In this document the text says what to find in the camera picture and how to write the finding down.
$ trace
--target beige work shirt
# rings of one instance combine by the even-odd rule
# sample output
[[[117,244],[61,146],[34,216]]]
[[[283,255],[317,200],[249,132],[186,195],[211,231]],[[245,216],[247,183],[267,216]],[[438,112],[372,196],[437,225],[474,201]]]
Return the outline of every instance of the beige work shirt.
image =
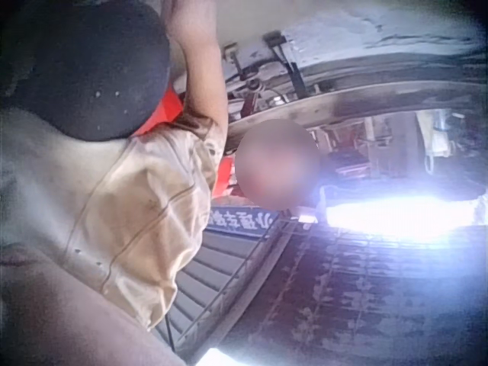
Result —
[[[201,245],[225,136],[183,114],[128,140],[87,143],[18,109],[0,113],[1,244],[36,246],[144,327]]]

